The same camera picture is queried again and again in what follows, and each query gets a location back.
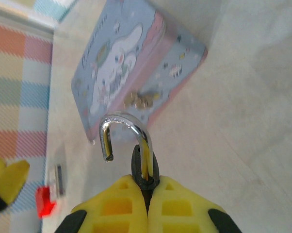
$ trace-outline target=small red item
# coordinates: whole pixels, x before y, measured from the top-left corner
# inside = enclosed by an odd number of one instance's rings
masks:
[[[50,202],[50,188],[39,187],[35,194],[37,214],[40,218],[49,216],[53,210],[56,202]]]

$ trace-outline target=white floor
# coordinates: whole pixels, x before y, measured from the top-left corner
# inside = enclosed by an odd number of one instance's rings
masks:
[[[66,197],[43,232],[130,173],[133,143],[103,161],[70,82],[106,0],[81,0],[55,33],[48,166]],[[221,205],[246,233],[292,233],[292,0],[155,0],[207,44],[203,66],[150,128],[162,175]]]

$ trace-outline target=white bunny character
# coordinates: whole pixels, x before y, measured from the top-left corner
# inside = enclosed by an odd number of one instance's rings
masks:
[[[126,83],[136,63],[136,51],[131,51],[137,46],[142,31],[142,25],[139,24],[128,36],[116,40],[111,48],[107,42],[98,52],[96,61],[92,64],[92,78],[96,81],[90,107],[91,115],[97,112],[100,103],[108,108]]]

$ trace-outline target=silver shackle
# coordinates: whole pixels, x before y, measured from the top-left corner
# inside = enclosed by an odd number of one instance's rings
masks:
[[[106,162],[114,160],[112,142],[110,138],[110,125],[123,124],[131,129],[140,146],[142,177],[148,180],[153,176],[153,150],[151,139],[146,126],[139,119],[129,113],[113,112],[106,114],[99,124],[99,138],[101,141],[103,157]]]

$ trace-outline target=padlock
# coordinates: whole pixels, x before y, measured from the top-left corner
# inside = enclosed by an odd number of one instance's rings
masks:
[[[115,112],[102,118],[99,135],[106,162],[114,159],[112,123],[131,129],[139,142],[133,150],[132,175],[76,206],[56,233],[241,233],[222,207],[159,176],[149,133],[134,116]]]

